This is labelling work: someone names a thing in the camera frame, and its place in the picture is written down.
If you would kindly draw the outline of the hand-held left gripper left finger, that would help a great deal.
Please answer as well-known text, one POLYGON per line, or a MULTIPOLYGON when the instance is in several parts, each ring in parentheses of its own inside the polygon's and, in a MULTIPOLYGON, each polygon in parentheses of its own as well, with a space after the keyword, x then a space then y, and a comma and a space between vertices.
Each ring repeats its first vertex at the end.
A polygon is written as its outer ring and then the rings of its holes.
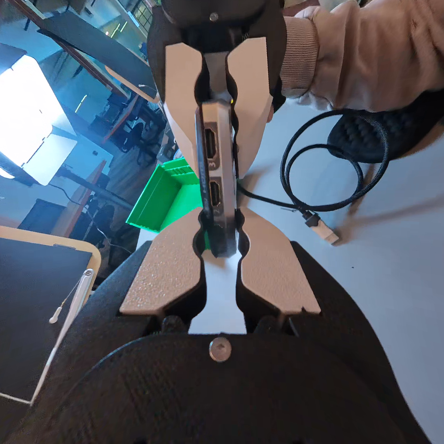
POLYGON ((204 284, 202 210, 190 211, 153 239, 119 308, 120 314, 166 315, 204 284))

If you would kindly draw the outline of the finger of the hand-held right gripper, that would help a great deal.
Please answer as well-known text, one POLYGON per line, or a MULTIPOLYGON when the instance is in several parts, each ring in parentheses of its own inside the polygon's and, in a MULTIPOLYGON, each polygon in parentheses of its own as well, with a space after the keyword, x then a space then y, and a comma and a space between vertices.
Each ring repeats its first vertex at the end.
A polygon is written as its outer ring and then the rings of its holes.
POLYGON ((165 113, 177 146, 197 177, 195 87, 202 72, 207 74, 201 52, 185 43, 166 46, 165 113))
POLYGON ((258 154, 272 104, 266 38, 243 41, 228 55, 227 67, 237 89, 237 171, 246 175, 258 154))

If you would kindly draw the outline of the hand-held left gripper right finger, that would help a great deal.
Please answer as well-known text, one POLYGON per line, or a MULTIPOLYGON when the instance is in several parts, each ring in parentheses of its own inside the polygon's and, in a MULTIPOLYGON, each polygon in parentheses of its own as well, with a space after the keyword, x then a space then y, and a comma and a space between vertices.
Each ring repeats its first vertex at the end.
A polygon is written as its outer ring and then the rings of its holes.
POLYGON ((290 240, 249 208, 239 210, 236 303, 247 317, 289 317, 321 308, 290 240))

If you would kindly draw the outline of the person's right forearm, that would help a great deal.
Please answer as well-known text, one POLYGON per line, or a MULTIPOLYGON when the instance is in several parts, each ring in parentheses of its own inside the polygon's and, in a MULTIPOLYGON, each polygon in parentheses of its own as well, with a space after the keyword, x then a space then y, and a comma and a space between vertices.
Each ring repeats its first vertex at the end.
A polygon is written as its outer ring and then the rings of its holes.
POLYGON ((444 2, 356 1, 284 17, 286 98, 318 110, 403 108, 444 87, 444 2))

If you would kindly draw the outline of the black office chair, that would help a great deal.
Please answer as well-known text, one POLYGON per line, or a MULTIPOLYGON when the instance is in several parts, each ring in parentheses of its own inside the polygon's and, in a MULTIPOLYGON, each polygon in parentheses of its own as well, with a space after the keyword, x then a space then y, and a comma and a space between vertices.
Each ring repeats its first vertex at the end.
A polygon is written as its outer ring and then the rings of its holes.
POLYGON ((166 120, 163 118, 148 122, 141 119, 121 119, 110 131, 109 140, 124 154, 137 149, 139 152, 136 162, 139 166, 143 159, 151 164, 157 161, 165 127, 166 120))

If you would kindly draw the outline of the green plastic bin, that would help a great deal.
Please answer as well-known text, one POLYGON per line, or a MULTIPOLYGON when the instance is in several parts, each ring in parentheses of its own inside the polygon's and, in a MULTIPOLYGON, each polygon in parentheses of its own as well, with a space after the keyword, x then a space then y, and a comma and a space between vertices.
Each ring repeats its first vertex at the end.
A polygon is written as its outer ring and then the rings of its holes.
POLYGON ((156 166, 126 223, 157 234, 197 207, 199 179, 182 157, 156 166))

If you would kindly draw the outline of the bright white panel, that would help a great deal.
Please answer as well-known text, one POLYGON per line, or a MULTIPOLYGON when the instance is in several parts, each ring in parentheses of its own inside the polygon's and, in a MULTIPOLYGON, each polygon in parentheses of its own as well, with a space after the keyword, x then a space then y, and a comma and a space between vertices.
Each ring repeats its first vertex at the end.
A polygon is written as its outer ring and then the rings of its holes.
POLYGON ((47 186, 77 142, 38 62, 1 44, 1 176, 47 186))

